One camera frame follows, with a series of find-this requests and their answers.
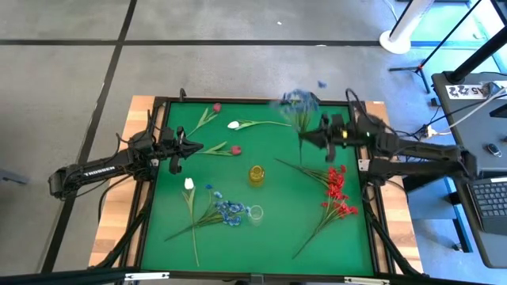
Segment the sticker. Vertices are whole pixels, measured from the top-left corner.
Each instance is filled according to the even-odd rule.
[[[507,86],[507,81],[495,81],[500,87]],[[482,93],[482,85],[447,85],[445,86],[450,99],[481,100],[485,96]]]

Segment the glass cup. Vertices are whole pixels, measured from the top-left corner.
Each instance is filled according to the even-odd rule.
[[[252,225],[259,226],[261,224],[263,216],[264,211],[262,210],[261,206],[255,205],[250,208],[250,215],[248,216],[248,219]]]

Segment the white pole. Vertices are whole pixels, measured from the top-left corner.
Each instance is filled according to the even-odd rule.
[[[395,54],[407,53],[410,50],[412,33],[433,2],[435,0],[412,0],[402,18],[396,23],[395,30],[392,32],[389,30],[380,35],[379,41],[382,48]]]

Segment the white flower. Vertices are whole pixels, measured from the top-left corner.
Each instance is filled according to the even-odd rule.
[[[185,178],[185,189],[189,191],[194,189],[192,178]]]
[[[233,121],[233,122],[230,122],[228,125],[227,125],[228,128],[230,129],[235,129],[236,127],[239,127],[239,122],[238,121]]]

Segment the wooden table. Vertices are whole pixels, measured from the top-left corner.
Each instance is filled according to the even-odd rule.
[[[151,110],[153,108],[154,99],[155,97],[153,96],[134,96],[132,98],[122,135],[123,138],[130,138],[135,133],[144,130],[147,125],[147,110]],[[378,116],[386,123],[389,122],[387,118],[386,105],[383,102],[368,101],[365,104],[368,113]],[[159,112],[158,114],[159,116],[156,119],[156,124],[160,127],[162,125],[163,112]],[[154,135],[155,137],[158,137],[157,130],[154,131]],[[120,149],[124,149],[126,147],[127,145],[122,142]],[[362,158],[368,157],[366,150],[361,151],[361,156]],[[121,177],[112,179],[110,183],[114,183],[119,179],[121,179]],[[393,177],[392,180],[402,185],[401,177]],[[141,208],[141,205],[144,203],[144,197],[146,195],[148,185],[148,183],[143,184],[139,208]],[[116,186],[114,191],[109,192],[106,196],[101,221],[97,229],[97,235],[95,237],[90,257],[90,266],[101,262],[124,234],[132,207],[134,188],[135,181],[130,178]],[[391,239],[410,264],[416,270],[422,272],[421,259],[417,249],[417,242],[414,234],[414,228],[412,227],[412,220],[408,204],[406,202],[405,192],[393,184],[386,184],[381,188],[381,192],[387,227]],[[374,211],[376,211],[376,206],[373,202],[372,206]],[[139,230],[132,239],[127,258],[127,265],[134,264],[134,256],[137,250],[138,241]],[[377,234],[375,234],[375,244],[377,246],[377,254],[379,258],[379,270],[381,272],[387,272],[385,249]]]

